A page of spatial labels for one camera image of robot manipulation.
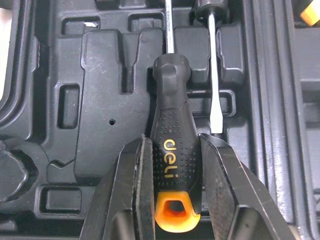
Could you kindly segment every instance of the screwdriver handle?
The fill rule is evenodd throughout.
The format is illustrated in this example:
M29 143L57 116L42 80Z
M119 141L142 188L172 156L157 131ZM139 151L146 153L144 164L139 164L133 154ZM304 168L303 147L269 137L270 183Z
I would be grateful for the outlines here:
M192 230L200 220L202 162L200 142L187 96L189 61L177 53L154 62L156 112L151 130L153 180L158 225L173 233ZM184 211L171 208L180 201Z

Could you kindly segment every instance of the black rubber grip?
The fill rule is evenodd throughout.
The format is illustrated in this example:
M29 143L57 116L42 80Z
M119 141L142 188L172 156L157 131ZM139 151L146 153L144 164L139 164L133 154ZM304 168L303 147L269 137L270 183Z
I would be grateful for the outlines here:
M201 212L202 159L200 141L187 96L189 61L164 54L154 62L157 102L152 125L155 199L161 191L188 192L194 211Z

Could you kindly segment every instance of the black plastic tray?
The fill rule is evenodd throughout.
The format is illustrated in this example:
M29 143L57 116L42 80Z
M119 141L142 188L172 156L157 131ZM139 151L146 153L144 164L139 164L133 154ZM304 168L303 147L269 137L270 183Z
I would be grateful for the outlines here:
M161 0L15 0L0 101L0 239L77 239L95 186L124 144L148 136L154 60L165 51ZM208 30L174 0L188 96L209 133ZM291 0L229 0L218 22L220 135L267 186L303 240L319 239L319 28ZM157 239L213 239L200 224Z

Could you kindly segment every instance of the metal shaft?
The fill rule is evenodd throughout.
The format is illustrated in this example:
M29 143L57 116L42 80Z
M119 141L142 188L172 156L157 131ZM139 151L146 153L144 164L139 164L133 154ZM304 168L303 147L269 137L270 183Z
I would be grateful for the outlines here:
M165 0L165 38L166 38L166 53L175 53L174 27L172 17L172 1Z
M223 132L223 115L219 97L219 78L216 53L216 22L214 13L210 13L208 16L208 29L210 37L210 77L212 93L210 126L212 134L221 134Z

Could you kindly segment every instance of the screwdriver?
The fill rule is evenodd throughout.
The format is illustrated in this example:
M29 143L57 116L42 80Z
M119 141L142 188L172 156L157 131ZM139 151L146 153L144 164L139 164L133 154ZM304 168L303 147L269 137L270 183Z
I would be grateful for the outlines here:
M157 101L151 130L155 220L167 232L192 230L200 220L200 142L187 96L188 59L175 53L172 2L165 1L166 54L153 66Z
M212 134L223 132L223 114L219 97L219 77L216 53L216 21L215 17L223 16L227 8L227 0L196 0L194 11L198 20L207 20L210 40L210 79L211 79L211 112L210 128Z
M320 22L320 0L301 0L298 5L300 17L313 26Z

